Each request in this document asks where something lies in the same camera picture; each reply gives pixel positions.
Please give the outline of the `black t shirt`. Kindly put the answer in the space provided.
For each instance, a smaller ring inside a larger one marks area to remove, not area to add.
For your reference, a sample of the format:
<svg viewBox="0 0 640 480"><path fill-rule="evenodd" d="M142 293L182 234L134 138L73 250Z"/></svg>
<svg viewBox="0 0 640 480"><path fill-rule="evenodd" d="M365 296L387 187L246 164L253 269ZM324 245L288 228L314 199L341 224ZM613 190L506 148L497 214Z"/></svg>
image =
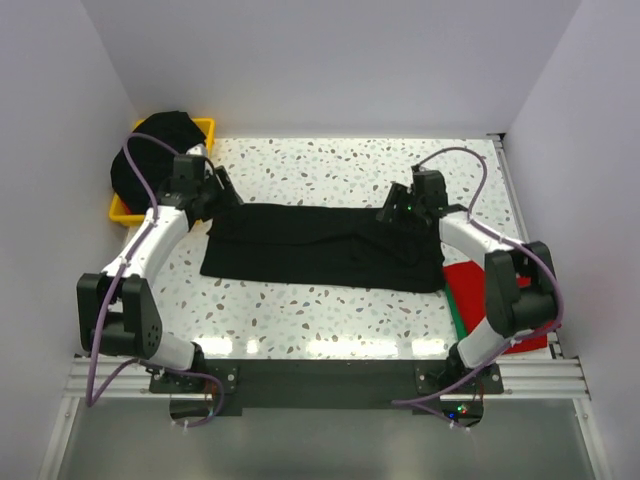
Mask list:
<svg viewBox="0 0 640 480"><path fill-rule="evenodd" d="M212 222L200 267L223 279L434 293L445 285L437 234L366 208L245 204Z"/></svg>

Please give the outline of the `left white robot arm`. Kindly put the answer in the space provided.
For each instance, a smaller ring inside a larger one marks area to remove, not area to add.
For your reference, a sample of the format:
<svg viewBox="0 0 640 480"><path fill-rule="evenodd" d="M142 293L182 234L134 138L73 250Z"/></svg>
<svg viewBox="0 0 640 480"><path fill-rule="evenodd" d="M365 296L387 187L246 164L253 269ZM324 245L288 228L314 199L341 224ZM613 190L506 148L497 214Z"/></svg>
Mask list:
<svg viewBox="0 0 640 480"><path fill-rule="evenodd" d="M90 353L190 370L197 347L164 331L152 286L195 223L241 204L224 167L202 156L176 156L171 176L161 184L134 237L101 272L86 273L77 283L82 347Z"/></svg>

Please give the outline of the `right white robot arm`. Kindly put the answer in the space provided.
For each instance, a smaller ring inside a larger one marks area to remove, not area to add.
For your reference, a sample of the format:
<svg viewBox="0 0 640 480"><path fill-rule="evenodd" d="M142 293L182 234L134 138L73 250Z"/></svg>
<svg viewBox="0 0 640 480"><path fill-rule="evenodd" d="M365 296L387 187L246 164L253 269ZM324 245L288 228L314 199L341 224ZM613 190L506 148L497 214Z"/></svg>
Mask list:
<svg viewBox="0 0 640 480"><path fill-rule="evenodd" d="M448 202L443 175L412 169L412 184L394 183L377 220L411 233L434 233L484 272L485 316L451 347L446 371L455 379L482 369L528 333L556 321L561 301L548 247L500 235Z"/></svg>

